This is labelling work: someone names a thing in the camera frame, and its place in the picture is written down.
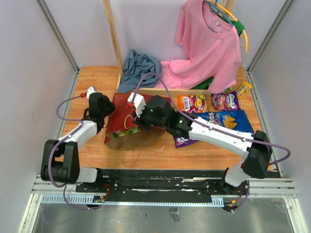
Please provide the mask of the red brown paper bag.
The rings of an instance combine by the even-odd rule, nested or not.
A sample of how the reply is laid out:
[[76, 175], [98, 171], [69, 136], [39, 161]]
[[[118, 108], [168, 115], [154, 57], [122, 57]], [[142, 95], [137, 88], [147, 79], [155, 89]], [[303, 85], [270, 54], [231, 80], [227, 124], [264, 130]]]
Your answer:
[[138, 126], [133, 123], [133, 110], [127, 107], [128, 93], [115, 93], [112, 102], [115, 104], [115, 111], [109, 116], [106, 126], [104, 144], [110, 149], [122, 152], [123, 162], [127, 154], [132, 155], [132, 163], [124, 164], [125, 167], [133, 167], [139, 158], [140, 149], [158, 141], [166, 132], [161, 128], [151, 128], [149, 131], [126, 135], [114, 138], [113, 132]]

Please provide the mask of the green yellow candy bag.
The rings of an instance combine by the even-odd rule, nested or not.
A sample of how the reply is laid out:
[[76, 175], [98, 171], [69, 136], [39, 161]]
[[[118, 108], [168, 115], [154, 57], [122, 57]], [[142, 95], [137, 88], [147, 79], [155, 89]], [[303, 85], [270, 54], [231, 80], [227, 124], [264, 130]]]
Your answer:
[[114, 138], [120, 138], [126, 135], [130, 135], [130, 134], [135, 134], [135, 133], [139, 133], [141, 132], [141, 129], [139, 126], [135, 126], [132, 128], [128, 128], [128, 129], [122, 129], [116, 132], [113, 132], [113, 137]]

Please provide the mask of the small purple candy bag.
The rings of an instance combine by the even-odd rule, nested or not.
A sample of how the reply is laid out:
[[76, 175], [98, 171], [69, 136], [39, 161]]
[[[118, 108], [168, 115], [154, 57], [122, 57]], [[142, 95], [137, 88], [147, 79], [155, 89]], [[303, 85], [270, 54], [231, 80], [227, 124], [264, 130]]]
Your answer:
[[176, 148], [182, 148], [188, 145], [192, 145], [198, 142], [198, 140], [186, 139], [183, 137], [174, 137], [174, 143]]

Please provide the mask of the orange Fox's candy bag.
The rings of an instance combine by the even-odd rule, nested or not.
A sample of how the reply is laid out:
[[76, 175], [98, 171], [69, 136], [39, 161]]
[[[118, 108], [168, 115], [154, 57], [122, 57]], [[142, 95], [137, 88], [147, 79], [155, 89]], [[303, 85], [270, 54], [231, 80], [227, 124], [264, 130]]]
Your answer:
[[207, 97], [201, 95], [179, 95], [178, 107], [181, 111], [188, 113], [208, 112]]

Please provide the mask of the purple Fox's candy bag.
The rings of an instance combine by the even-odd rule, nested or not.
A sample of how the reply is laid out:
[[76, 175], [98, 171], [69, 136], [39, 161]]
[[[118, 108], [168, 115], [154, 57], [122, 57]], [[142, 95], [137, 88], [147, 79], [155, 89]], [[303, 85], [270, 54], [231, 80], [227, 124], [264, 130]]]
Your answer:
[[211, 105], [218, 111], [240, 110], [239, 100], [235, 91], [211, 95]]

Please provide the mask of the green snack bag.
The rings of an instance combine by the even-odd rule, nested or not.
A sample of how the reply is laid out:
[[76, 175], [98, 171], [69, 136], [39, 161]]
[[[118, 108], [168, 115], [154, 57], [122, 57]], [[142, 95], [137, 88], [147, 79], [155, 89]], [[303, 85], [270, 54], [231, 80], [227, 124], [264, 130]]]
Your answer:
[[223, 93], [232, 93], [234, 90], [232, 87], [227, 88], [226, 90], [223, 91]]

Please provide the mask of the blue snack bag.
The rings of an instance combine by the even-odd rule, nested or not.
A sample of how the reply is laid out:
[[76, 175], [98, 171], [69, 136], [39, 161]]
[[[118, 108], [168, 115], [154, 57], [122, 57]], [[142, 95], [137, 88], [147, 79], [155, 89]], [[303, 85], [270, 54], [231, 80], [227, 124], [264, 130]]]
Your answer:
[[195, 113], [210, 123], [244, 132], [255, 133], [244, 110]]

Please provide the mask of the yellow M&M's candy bag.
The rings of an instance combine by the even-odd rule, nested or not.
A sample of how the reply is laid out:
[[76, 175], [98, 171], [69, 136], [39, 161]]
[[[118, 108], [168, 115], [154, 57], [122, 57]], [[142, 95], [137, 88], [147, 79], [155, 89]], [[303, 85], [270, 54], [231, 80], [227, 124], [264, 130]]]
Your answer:
[[252, 89], [253, 85], [243, 81], [239, 89], [236, 91], [238, 99], [242, 99], [243, 95]]

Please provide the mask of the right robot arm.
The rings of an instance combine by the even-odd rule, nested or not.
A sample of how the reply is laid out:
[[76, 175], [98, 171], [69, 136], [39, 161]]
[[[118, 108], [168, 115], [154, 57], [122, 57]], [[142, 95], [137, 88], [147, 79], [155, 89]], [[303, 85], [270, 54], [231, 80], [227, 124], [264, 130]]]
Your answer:
[[145, 131], [161, 128], [174, 137], [208, 142], [240, 156], [241, 160], [226, 169], [220, 182], [225, 194], [232, 194], [250, 178], [266, 177], [272, 155], [266, 133], [239, 132], [213, 124], [199, 116], [175, 110], [159, 95], [145, 100], [142, 95], [131, 93], [127, 102], [134, 110], [133, 122]]

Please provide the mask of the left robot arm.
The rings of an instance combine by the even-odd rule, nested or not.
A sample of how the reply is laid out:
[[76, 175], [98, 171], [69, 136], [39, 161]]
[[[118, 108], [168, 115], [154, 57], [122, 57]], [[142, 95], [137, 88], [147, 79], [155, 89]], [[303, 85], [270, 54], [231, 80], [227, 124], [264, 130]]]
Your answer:
[[[82, 119], [68, 119], [59, 115], [60, 107], [71, 100], [86, 97], [88, 108]], [[87, 183], [93, 192], [104, 187], [103, 178], [98, 176], [98, 169], [81, 167], [79, 150], [92, 137], [104, 128], [104, 119], [115, 110], [115, 105], [102, 93], [82, 93], [64, 100], [56, 109], [57, 116], [64, 121], [77, 121], [78, 125], [67, 135], [46, 141], [40, 176], [44, 181], [52, 182], [56, 187], [66, 184]]]

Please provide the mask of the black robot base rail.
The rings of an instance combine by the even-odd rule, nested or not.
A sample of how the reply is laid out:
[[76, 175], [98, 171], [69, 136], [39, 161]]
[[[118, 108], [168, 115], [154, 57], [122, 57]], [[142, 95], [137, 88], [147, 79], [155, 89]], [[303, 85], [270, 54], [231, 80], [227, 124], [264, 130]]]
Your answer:
[[111, 202], [142, 204], [212, 203], [212, 196], [247, 193], [247, 181], [238, 187], [225, 184], [225, 170], [100, 169], [94, 183], [76, 186], [78, 193], [105, 193]]

